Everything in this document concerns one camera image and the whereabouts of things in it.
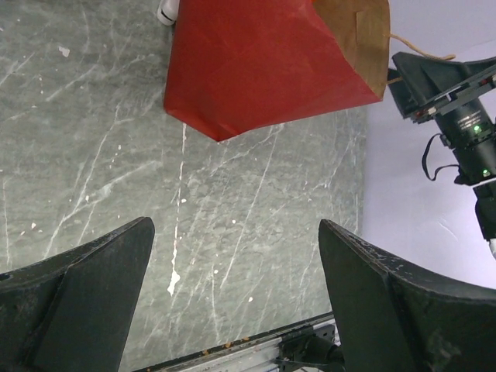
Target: red paper bag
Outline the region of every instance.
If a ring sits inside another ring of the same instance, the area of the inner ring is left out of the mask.
[[[164,107],[214,140],[378,102],[388,0],[181,0]]]

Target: gray marble surface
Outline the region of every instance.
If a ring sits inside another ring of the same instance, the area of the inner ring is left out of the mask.
[[[124,371],[328,311],[319,220],[363,198],[363,109],[224,143],[167,116],[156,7],[0,1],[0,272],[152,217]]]

